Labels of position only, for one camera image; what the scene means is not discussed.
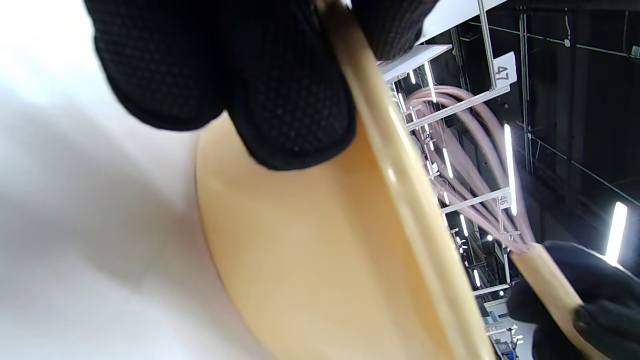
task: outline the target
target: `metal rack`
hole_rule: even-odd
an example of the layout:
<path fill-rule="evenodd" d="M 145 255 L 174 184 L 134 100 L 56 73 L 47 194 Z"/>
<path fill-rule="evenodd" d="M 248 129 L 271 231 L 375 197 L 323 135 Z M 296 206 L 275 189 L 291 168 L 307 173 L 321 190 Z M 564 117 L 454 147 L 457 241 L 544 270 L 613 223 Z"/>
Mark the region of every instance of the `metal rack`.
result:
<path fill-rule="evenodd" d="M 517 81 L 517 71 L 516 71 L 516 63 L 515 63 L 515 55 L 514 53 L 505 54 L 497 59 L 493 58 L 493 49 L 491 46 L 491 38 L 489 34 L 489 25 L 486 17 L 486 10 L 484 7 L 484 0 L 477 0 L 477 6 L 479 9 L 479 18 L 480 18 L 480 26 L 482 27 L 483 32 L 483 40 L 484 40 L 484 48 L 486 51 L 486 59 L 489 68 L 489 76 L 491 79 L 491 88 L 487 91 L 473 96 L 467 100 L 461 101 L 458 104 L 453 106 L 444 108 L 432 114 L 429 114 L 425 117 L 416 119 L 415 118 L 415 108 L 408 110 L 402 106 L 403 100 L 401 95 L 397 95 L 397 100 L 401 104 L 400 109 L 403 115 L 411 114 L 414 118 L 414 121 L 410 122 L 406 125 L 407 131 L 420 129 L 422 126 L 427 126 L 432 122 L 436 122 L 440 119 L 444 119 L 445 117 L 454 115 L 459 111 L 463 111 L 469 109 L 473 106 L 481 104 L 487 100 L 493 99 L 494 97 L 500 96 L 510 91 L 510 85 Z M 413 69 L 420 67 L 422 64 L 430 70 L 429 61 L 438 55 L 448 51 L 451 49 L 451 45 L 419 45 L 412 49 L 408 54 L 400 57 L 399 59 L 391 62 L 381 63 L 380 69 L 384 75 L 385 81 L 388 83 L 393 83 L 398 79 L 401 79 L 407 76 L 407 73 L 411 72 Z M 502 74 L 503 72 L 507 72 L 507 76 L 502 76 L 498 78 L 497 74 Z M 428 161 L 429 170 L 431 170 L 431 162 Z M 487 193 L 484 195 L 480 195 L 476 198 L 469 199 L 458 204 L 453 204 L 452 206 L 447 206 L 442 209 L 442 213 L 446 214 L 452 211 L 457 211 L 468 206 L 473 206 L 475 204 L 479 204 L 480 202 L 495 200 L 496 206 L 498 207 L 500 218 L 500 231 L 504 233 L 504 228 L 502 226 L 502 209 L 508 208 L 508 206 L 501 206 L 501 200 L 503 198 L 508 198 L 510 203 L 510 191 L 509 188 L 503 188 L 491 193 Z M 500 291 L 507 289 L 511 286 L 510 276 L 509 276 L 509 263 L 507 259 L 507 251 L 506 248 L 502 248 L 502 255 L 504 260 L 504 269 L 506 273 L 506 284 L 501 284 L 498 286 L 493 286 L 491 288 L 485 288 L 474 291 L 475 296 L 485 295 L 487 293 L 491 293 L 494 291 Z"/>

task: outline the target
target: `shelf number sign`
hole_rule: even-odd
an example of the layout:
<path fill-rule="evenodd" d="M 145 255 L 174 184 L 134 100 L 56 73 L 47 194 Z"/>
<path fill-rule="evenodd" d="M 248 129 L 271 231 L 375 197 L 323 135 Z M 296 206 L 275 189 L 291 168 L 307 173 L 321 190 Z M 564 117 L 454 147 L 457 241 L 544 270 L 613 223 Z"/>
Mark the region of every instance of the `shelf number sign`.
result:
<path fill-rule="evenodd" d="M 516 54 L 511 51 L 493 60 L 495 80 L 499 88 L 518 81 L 516 71 Z"/>
<path fill-rule="evenodd" d="M 500 210 L 511 207 L 511 193 L 509 192 L 503 193 L 501 195 L 498 195 L 496 199 L 498 200 L 498 205 L 500 206 Z"/>

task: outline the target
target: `gloved hand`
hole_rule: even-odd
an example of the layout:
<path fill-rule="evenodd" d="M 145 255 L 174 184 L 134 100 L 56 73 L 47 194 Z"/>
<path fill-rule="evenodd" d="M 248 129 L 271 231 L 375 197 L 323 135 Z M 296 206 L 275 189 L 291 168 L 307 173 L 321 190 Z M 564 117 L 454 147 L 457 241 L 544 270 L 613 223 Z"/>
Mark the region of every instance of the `gloved hand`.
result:
<path fill-rule="evenodd" d="M 379 60 L 419 39 L 437 0 L 353 0 Z M 85 0 L 95 48 L 122 105 L 146 124 L 198 129 L 223 110 L 248 152 L 275 170 L 342 152 L 350 91 L 314 0 Z"/>
<path fill-rule="evenodd" d="M 578 245 L 544 246 L 584 302 L 574 315 L 578 333 L 611 360 L 640 359 L 640 281 Z M 535 359 L 583 359 L 526 282 L 513 286 L 507 308 L 513 319 L 537 325 Z"/>

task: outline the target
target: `ceiling light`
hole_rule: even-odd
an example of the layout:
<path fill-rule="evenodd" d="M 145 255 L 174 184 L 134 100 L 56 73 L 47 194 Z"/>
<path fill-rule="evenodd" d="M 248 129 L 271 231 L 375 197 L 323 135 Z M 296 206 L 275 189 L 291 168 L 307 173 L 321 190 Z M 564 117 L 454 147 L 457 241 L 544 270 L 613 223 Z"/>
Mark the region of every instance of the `ceiling light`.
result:
<path fill-rule="evenodd" d="M 504 143 L 507 148 L 507 173 L 509 174 L 509 192 L 511 193 L 511 214 L 518 214 L 518 206 L 516 204 L 516 174 L 513 165 L 513 144 L 511 143 L 511 128 L 504 124 Z"/>
<path fill-rule="evenodd" d="M 447 165 L 447 173 L 449 174 L 449 179 L 453 178 L 453 171 L 451 170 L 451 163 L 449 162 L 449 155 L 447 154 L 447 149 L 442 148 L 442 153 L 444 154 L 444 163 Z"/>
<path fill-rule="evenodd" d="M 396 96 L 398 98 L 398 102 L 400 103 L 400 111 L 402 111 L 402 113 L 406 113 L 406 107 L 404 106 L 404 97 L 401 93 L 396 92 Z"/>
<path fill-rule="evenodd" d="M 609 231 L 609 242 L 607 242 L 607 252 L 604 256 L 612 265 L 618 264 L 618 255 L 622 245 L 622 237 L 625 234 L 625 225 L 627 223 L 627 207 L 620 201 L 616 202 L 613 209 L 613 218 L 611 219 L 611 230 Z"/>
<path fill-rule="evenodd" d="M 431 73 L 431 66 L 428 61 L 424 62 L 424 70 L 427 73 L 427 83 L 429 84 L 429 89 L 431 90 L 431 100 L 433 102 L 438 102 L 436 99 L 436 90 L 433 88 L 433 74 Z"/>
<path fill-rule="evenodd" d="M 462 223 L 462 232 L 465 234 L 465 237 L 469 236 L 469 233 L 467 232 L 467 223 L 465 221 L 465 216 L 460 214 L 460 222 Z"/>
<path fill-rule="evenodd" d="M 476 286 L 479 288 L 482 286 L 480 284 L 480 275 L 478 275 L 478 270 L 474 269 L 474 279 L 476 280 Z"/>

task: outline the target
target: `whisk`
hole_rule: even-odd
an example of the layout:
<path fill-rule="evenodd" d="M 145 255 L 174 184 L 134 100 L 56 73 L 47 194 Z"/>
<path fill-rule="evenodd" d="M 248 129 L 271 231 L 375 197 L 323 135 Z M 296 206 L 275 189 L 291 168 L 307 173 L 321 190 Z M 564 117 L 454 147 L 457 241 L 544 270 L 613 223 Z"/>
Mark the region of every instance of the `whisk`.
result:
<path fill-rule="evenodd" d="M 422 169 L 422 162 L 415 153 L 405 124 L 399 118 L 391 103 L 388 90 L 376 67 L 376 61 L 369 45 L 355 20 L 341 4 L 335 1 L 320 1 L 318 8 L 335 50 L 340 67 L 347 79 L 358 111 L 367 132 L 376 161 L 384 175 L 396 210 L 403 223 L 404 231 L 413 250 L 421 276 L 435 304 L 456 359 L 489 360 L 493 353 L 484 333 L 484 324 L 475 305 L 464 269 L 458 261 L 458 252 L 452 246 L 451 235 L 443 226 L 440 210 L 433 202 L 433 192 L 428 177 Z M 410 97 L 411 104 L 430 101 L 430 95 L 423 89 Z M 466 99 L 471 95 L 448 86 L 435 88 L 438 102 L 445 105 Z M 498 120 L 484 105 L 476 106 L 476 112 L 484 120 L 493 141 L 477 120 L 469 112 L 459 113 L 460 118 L 471 130 L 490 160 L 492 172 L 501 186 L 506 186 L 508 177 L 504 173 L 507 164 L 506 148 L 503 142 L 504 130 Z M 438 127 L 441 136 L 450 147 L 454 164 L 476 193 L 488 191 L 488 186 L 479 174 L 466 162 L 465 153 L 454 144 L 451 132 Z M 436 159 L 436 154 L 429 154 Z M 447 190 L 454 202 L 470 197 L 459 182 L 443 184 L 432 181 L 439 193 Z M 522 199 L 522 191 L 517 176 L 511 184 L 517 199 Z M 478 204 L 462 209 L 473 221 L 484 227 L 494 237 L 512 249 L 512 258 L 529 284 L 545 304 L 553 319 L 567 337 L 590 359 L 606 359 L 589 343 L 584 341 L 572 326 L 573 311 L 581 300 L 553 262 L 547 251 L 535 243 L 531 228 L 526 220 L 522 203 L 516 204 L 518 216 L 504 219 L 506 232 L 496 226 L 503 216 L 498 209 Z"/>
<path fill-rule="evenodd" d="M 420 89 L 407 98 L 407 105 L 410 108 L 417 108 L 416 116 L 426 116 L 432 112 L 432 107 L 426 106 L 427 102 L 437 101 L 445 106 L 452 106 L 473 96 L 453 86 L 434 86 L 434 91 L 436 99 L 432 98 L 432 93 L 429 88 Z M 510 186 L 510 190 L 515 192 L 516 198 L 523 199 L 517 173 L 515 170 L 512 170 L 513 180 L 509 183 L 508 175 L 504 170 L 509 161 L 506 146 L 510 145 L 511 142 L 510 127 L 508 125 L 502 127 L 496 116 L 485 104 L 476 105 L 474 111 L 488 129 L 489 134 L 486 133 L 484 127 L 480 125 L 479 121 L 471 112 L 466 110 L 461 111 L 457 116 L 476 139 L 478 146 L 486 156 L 498 185 L 501 188 Z M 446 149 L 451 155 L 451 165 L 458 170 L 471 189 L 479 194 L 490 192 L 489 186 L 472 164 L 458 141 L 456 141 L 451 130 L 444 126 L 444 122 L 439 120 L 438 122 L 432 123 L 432 128 L 433 130 L 429 131 L 430 135 L 436 139 L 441 139 L 441 141 L 435 142 L 436 145 L 444 148 L 444 145 L 447 144 Z M 417 131 L 423 134 L 426 132 L 426 126 L 418 127 Z M 430 150 L 430 147 L 424 146 L 424 149 L 433 162 L 443 164 L 437 153 Z M 469 191 L 455 179 L 449 179 L 445 182 L 442 178 L 433 177 L 431 183 L 438 192 L 438 196 L 444 198 L 444 193 L 446 193 L 447 200 L 452 204 L 472 198 Z M 573 311 L 582 304 L 582 301 L 544 247 L 536 243 L 527 218 L 524 203 L 520 201 L 517 202 L 515 206 L 516 209 L 512 211 L 512 214 L 517 214 L 517 216 L 503 214 L 497 206 L 486 206 L 486 204 L 482 203 L 476 204 L 473 207 L 460 209 L 459 212 L 478 223 L 479 226 L 489 232 L 495 239 L 500 240 L 511 249 L 511 257 L 514 263 L 573 344 L 591 359 L 606 359 L 604 355 L 584 341 L 573 328 L 572 314 Z M 500 221 L 502 221 L 506 231 L 502 231 L 500 228 Z"/>

